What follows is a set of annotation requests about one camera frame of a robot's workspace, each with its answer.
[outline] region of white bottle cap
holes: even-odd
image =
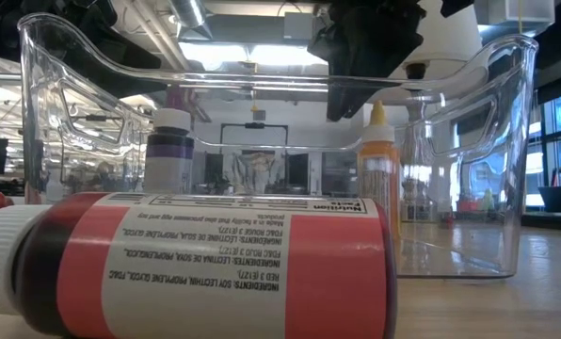
[[[190,131],[190,113],[180,109],[161,108],[154,113],[153,127],[175,127]]]
[[[31,229],[36,218],[50,208],[49,205],[17,205],[0,209],[0,314],[17,315],[11,270],[19,245]]]
[[[364,128],[362,142],[371,141],[395,142],[395,129],[390,125],[368,125]]]

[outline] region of white bottle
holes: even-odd
[[[154,112],[154,131],[147,140],[144,191],[189,194],[195,141],[188,137],[189,113],[162,108]]]
[[[61,169],[50,169],[46,183],[46,203],[60,202],[65,197],[65,186],[61,184]]]

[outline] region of clear plastic bin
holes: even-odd
[[[19,27],[30,203],[139,191],[150,98],[180,102],[193,115],[195,194],[356,197],[360,137],[382,100],[401,151],[399,276],[503,278],[517,270],[531,39],[502,38],[449,78],[409,81],[139,70],[107,59],[58,17],[30,15]],[[90,71],[71,69],[71,59]],[[122,82],[116,96],[95,85]],[[262,118],[254,103],[264,121],[252,123]],[[354,115],[330,121],[329,109]],[[264,185],[250,184],[256,176]]]

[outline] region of plastic bin handle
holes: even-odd
[[[130,112],[126,112],[124,110],[120,110],[117,109],[116,107],[113,107],[112,105],[108,104],[107,102],[99,99],[97,96],[95,96],[94,94],[86,91],[85,89],[81,88],[80,86],[77,86],[76,84],[67,81],[65,79],[59,80],[59,95],[61,96],[61,100],[63,101],[63,107],[65,108],[65,114],[66,114],[66,120],[70,126],[70,131],[73,133],[78,133],[81,134],[82,138],[84,139],[89,139],[98,143],[106,143],[109,145],[113,145],[113,146],[120,146],[122,144],[122,140],[123,140],[123,136],[127,133],[127,130],[129,128],[129,123],[128,121],[131,120],[132,118],[130,117]],[[103,108],[104,111],[107,112],[112,112],[115,113],[117,115],[119,115],[121,117],[121,124],[120,124],[120,132],[118,134],[118,137],[116,139],[104,139],[104,138],[100,138],[100,137],[96,137],[93,136],[91,134],[88,134],[78,128],[76,128],[73,125],[72,122],[72,115],[70,114],[70,109],[69,109],[69,105],[67,103],[66,100],[66,96],[65,96],[65,89],[70,89],[72,91],[74,91],[75,93],[85,97],[86,99],[89,99],[90,101],[92,101],[94,104],[98,105],[99,107]]]
[[[486,122],[484,123],[483,132],[479,139],[471,144],[451,148],[446,151],[437,151],[437,147],[431,139],[431,150],[434,156],[454,156],[459,155],[461,153],[469,152],[469,151],[477,151],[483,152],[485,149],[491,150],[491,141],[496,136],[496,131],[498,127],[498,123],[496,122],[496,112],[497,112],[497,103],[498,100],[494,95],[487,96],[472,105],[467,103],[466,101],[463,104],[458,103],[456,106],[448,107],[450,112],[454,112],[454,114],[441,114],[441,112],[437,113],[433,117],[428,120],[428,125],[431,126],[438,124],[438,123],[450,123],[455,118],[459,118],[465,116],[467,113],[474,111],[475,109],[481,108],[484,105],[489,105],[489,112],[488,117],[486,118]]]

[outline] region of red bottle label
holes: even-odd
[[[57,304],[78,337],[382,338],[369,200],[112,194],[73,230]]]

